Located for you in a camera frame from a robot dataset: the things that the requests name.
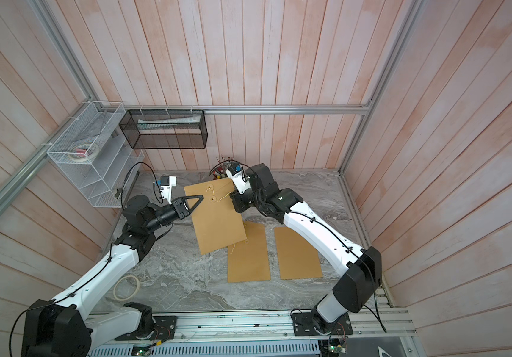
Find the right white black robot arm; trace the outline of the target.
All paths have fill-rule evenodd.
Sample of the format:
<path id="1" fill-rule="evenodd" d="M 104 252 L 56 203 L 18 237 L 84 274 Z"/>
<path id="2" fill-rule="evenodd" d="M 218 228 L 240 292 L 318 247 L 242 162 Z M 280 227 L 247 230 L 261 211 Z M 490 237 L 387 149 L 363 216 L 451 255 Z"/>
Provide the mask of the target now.
<path id="1" fill-rule="evenodd" d="M 382 255 L 362 248 L 319 217 L 294 190 L 280 189 L 265 164 L 241 167 L 234 162 L 226 175 L 235 186 L 230 198 L 236 212 L 251 207 L 300 234 L 340 275 L 332 291 L 307 314 L 316 333 L 325 335 L 349 312 L 360 312 L 381 286 Z"/>

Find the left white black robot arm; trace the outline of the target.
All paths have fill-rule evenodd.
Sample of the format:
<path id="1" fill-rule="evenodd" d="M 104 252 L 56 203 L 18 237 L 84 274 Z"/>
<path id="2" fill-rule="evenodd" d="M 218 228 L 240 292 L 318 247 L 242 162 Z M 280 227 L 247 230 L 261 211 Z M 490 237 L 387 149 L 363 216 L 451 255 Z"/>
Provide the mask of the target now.
<path id="1" fill-rule="evenodd" d="M 203 196 L 181 196 L 158 206 L 147 196 L 132 197 L 122 214 L 126 218 L 119 238 L 106 255 L 78 281 L 51 300 L 37 300 L 25 316 L 22 356 L 87 356 L 95 348 L 120 336 L 139 339 L 155 335 L 156 321 L 150 306 L 126 303 L 116 312 L 90 319 L 97 302 L 140 263 L 160 239 L 162 227 L 189 217 Z"/>

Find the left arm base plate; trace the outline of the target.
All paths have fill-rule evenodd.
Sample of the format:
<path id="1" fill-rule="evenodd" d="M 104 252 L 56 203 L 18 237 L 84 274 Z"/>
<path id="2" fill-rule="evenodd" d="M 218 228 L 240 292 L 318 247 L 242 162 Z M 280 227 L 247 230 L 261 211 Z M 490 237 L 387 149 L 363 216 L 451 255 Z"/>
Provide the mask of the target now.
<path id="1" fill-rule="evenodd" d="M 162 341 L 174 339 L 177 317 L 175 315 L 153 315 L 140 323 L 138 329 L 131 333 L 123 334 L 116 341 Z"/>

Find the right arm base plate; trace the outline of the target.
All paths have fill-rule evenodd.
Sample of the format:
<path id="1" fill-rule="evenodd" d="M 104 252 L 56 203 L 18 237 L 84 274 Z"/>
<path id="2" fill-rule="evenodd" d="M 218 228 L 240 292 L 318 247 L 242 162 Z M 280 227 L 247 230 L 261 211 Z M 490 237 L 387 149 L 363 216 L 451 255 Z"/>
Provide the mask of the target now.
<path id="1" fill-rule="evenodd" d="M 348 314 L 343 314 L 337 321 L 326 322 L 315 312 L 303 312 L 293 309 L 290 312 L 294 334 L 296 336 L 352 336 L 353 329 Z"/>

